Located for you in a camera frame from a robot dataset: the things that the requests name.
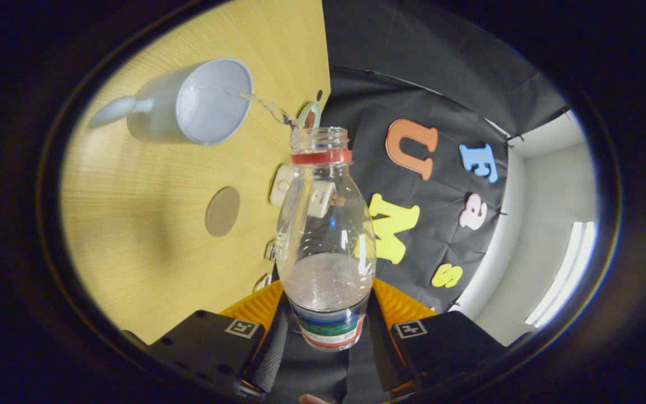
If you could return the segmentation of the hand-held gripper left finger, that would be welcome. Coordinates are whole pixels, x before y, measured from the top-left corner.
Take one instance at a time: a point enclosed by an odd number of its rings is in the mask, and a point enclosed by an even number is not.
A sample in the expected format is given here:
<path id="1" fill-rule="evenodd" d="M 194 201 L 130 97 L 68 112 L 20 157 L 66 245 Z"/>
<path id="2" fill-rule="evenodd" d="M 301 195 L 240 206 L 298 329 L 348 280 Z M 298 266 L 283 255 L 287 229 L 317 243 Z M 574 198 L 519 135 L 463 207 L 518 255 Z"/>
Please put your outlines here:
<path id="1" fill-rule="evenodd" d="M 162 365 L 222 396 L 267 396 L 284 353 L 289 321 L 279 281 L 220 314 L 195 310 L 146 351 Z"/>

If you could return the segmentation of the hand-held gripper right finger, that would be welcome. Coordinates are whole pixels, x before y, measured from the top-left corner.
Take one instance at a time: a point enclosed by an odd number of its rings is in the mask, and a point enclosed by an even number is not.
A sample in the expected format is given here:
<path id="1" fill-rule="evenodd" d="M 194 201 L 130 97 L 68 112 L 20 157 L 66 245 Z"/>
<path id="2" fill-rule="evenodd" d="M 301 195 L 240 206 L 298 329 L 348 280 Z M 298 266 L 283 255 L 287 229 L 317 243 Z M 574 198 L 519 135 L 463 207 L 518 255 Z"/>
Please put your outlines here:
<path id="1" fill-rule="evenodd" d="M 455 386 L 507 351 L 461 312 L 437 314 L 381 279 L 374 279 L 367 319 L 373 359 L 388 393 Z"/>

